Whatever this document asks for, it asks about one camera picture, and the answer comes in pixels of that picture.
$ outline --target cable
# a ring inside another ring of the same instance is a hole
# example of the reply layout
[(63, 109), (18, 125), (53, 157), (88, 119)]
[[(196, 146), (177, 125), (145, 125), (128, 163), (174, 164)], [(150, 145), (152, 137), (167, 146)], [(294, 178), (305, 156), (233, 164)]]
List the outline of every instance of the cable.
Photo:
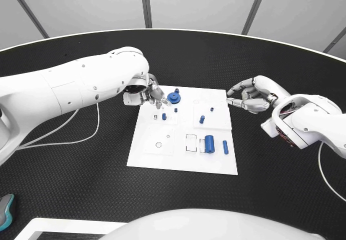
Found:
[(79, 141), (72, 141), (72, 142), (54, 142), (54, 143), (44, 143), (44, 144), (23, 146), (17, 150), (36, 148), (36, 147), (41, 147), (41, 146), (50, 146), (50, 145), (76, 144), (76, 143), (80, 143), (80, 142), (86, 141), (88, 139), (90, 139), (95, 136), (95, 134), (96, 134), (96, 132), (99, 130), (99, 104), (96, 103), (95, 105), (96, 105), (96, 128), (95, 128), (93, 134), (89, 137), (86, 137), (85, 139), (82, 139)]
[(39, 138), (36, 138), (34, 140), (31, 140), (30, 142), (27, 142), (26, 144), (20, 145), (17, 147), (17, 150), (20, 150), (23, 147), (26, 147), (27, 145), (31, 145), (33, 143), (36, 143), (40, 139), (43, 139), (44, 137), (47, 137), (50, 134), (53, 134), (66, 124), (67, 122), (72, 120), (73, 116), (77, 114), (79, 109), (75, 110), (72, 116), (69, 117), (69, 119), (66, 120), (66, 122), (53, 130), (50, 131), (47, 134), (44, 134), (43, 136), (40, 136)]
[(330, 186), (330, 183), (324, 177), (324, 174), (323, 174), (323, 168), (321, 168), (321, 149), (323, 149), (323, 142), (320, 143), (320, 146), (318, 146), (318, 170), (320, 170), (320, 174), (321, 174), (321, 177), (323, 177), (323, 180), (325, 182), (325, 185), (328, 186), (328, 188), (331, 189), (333, 193), (337, 195), (337, 197), (346, 202), (346, 199), (341, 197), (341, 195), (337, 193), (337, 191), (331, 188)]

